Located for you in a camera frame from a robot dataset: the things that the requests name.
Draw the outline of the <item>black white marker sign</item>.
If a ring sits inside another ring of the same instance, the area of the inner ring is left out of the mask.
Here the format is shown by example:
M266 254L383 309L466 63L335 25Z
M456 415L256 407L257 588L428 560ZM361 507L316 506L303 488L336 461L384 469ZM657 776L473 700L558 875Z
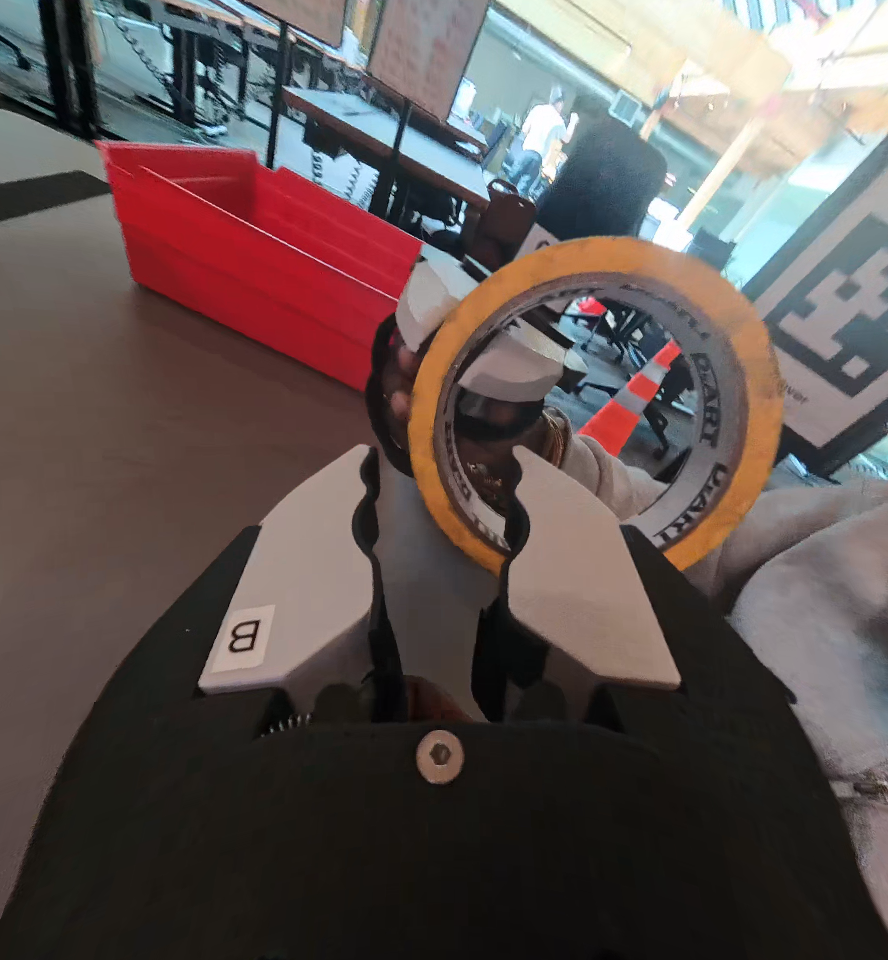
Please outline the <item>black white marker sign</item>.
M888 134L742 291L785 382L778 459L829 476L888 426Z

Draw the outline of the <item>grey board on stand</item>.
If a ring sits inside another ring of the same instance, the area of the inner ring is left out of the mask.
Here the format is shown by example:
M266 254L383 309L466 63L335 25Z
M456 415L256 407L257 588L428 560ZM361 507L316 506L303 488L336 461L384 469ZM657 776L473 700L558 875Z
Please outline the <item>grey board on stand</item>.
M342 42L347 3L345 1L259 1L254 2L264 15L277 21L279 36L274 58L269 136L265 166L274 170L278 132L282 115L282 90L288 83L291 67L290 28L337 47Z
M383 4L367 64L371 87L399 117L370 210L398 223L411 186L485 206L483 139L453 106L490 6L483 1Z

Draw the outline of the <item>orange traffic cone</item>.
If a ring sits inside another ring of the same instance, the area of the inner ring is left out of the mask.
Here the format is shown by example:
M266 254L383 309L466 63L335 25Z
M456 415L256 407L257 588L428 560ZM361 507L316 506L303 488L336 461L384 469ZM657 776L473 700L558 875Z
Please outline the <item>orange traffic cone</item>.
M578 429L580 436L596 441L617 457L657 397L667 374L681 354L677 342L669 340L641 370L619 388L609 402Z

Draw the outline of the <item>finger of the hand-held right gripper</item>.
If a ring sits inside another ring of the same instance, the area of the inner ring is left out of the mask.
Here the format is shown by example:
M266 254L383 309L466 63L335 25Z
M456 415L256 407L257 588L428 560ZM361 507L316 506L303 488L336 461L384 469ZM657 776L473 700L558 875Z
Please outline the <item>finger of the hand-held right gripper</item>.
M499 402L541 402L553 388L571 393L588 374L570 341L545 333L498 333L457 379L460 388Z
M472 258L418 255L397 303L404 346L418 354L450 312L490 275Z

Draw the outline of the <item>yellow tape roll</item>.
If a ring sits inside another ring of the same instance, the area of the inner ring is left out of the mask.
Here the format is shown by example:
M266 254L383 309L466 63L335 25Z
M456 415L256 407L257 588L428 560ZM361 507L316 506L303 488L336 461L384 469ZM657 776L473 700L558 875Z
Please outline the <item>yellow tape roll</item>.
M772 471L785 384L768 329L743 294L702 261L641 239L544 246L492 273L450 311L412 393L408 452L426 510L496 577L510 555L505 520L483 502L458 456L457 381L510 321L584 294L641 309L677 342L690 368L698 394L690 455L674 482L629 520L677 570L693 569L721 546Z

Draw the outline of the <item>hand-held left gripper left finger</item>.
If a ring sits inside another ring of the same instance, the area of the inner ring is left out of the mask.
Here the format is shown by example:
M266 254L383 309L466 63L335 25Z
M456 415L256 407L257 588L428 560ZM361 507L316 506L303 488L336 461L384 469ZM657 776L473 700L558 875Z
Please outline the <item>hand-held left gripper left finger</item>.
M205 694L356 688L372 670L377 589L354 515L369 493L360 444L296 486L264 517L198 679Z

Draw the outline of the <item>person's left hand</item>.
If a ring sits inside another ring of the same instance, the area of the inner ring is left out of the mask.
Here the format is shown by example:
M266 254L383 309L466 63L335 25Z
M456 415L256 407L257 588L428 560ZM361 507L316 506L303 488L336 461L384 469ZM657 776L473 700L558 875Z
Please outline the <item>person's left hand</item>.
M406 719L410 723L468 724L467 714L450 694L426 678L404 676Z

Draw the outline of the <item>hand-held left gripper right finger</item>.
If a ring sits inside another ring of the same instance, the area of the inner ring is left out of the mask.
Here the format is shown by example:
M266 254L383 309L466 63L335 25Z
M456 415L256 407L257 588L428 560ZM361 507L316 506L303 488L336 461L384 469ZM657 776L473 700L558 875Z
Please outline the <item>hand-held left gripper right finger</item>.
M616 515L536 453L513 453L525 530L504 568L509 614L546 642L566 690L677 690L680 672Z

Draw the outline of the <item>black tape strip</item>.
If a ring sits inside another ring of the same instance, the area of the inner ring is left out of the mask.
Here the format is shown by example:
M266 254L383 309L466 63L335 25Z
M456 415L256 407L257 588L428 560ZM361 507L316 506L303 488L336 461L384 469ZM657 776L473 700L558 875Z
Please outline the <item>black tape strip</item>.
M105 181L80 170L0 182L0 223L110 193Z

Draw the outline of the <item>person's right forearm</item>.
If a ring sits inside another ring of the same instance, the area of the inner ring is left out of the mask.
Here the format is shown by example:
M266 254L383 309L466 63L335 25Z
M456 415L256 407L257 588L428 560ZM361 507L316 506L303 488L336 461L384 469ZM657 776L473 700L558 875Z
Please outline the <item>person's right forearm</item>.
M570 436L560 469L622 523L647 510L667 487L643 469L621 462L595 439L579 434Z

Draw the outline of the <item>wooden top desk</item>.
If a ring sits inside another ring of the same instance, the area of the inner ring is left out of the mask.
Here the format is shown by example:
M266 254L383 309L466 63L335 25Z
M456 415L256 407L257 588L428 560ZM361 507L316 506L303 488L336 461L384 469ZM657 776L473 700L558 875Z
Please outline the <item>wooden top desk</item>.
M381 219L402 213L406 186L411 184L441 191L480 212L489 206L491 196L480 163L466 151L412 128L409 106L395 120L351 93L286 87L282 100L378 172L368 209Z

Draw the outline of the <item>person's right hand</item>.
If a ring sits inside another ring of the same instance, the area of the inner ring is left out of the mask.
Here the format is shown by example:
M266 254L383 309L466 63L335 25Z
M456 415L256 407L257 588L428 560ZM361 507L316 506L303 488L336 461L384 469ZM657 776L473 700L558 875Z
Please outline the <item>person's right hand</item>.
M368 417L383 459L399 474L412 477L409 423L412 393L427 348L409 351L395 316L378 327L372 368L365 389ZM555 467L563 460L567 426L542 401L512 403L459 389L454 407L458 462L473 488L492 506L504 503L520 479L514 456L523 447Z

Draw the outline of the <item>red plastic bin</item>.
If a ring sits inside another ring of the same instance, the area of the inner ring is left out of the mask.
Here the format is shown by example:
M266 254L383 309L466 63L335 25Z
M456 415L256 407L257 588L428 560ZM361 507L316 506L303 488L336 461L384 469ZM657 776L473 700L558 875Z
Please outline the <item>red plastic bin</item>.
M364 389L417 238L253 151L97 147L134 282Z

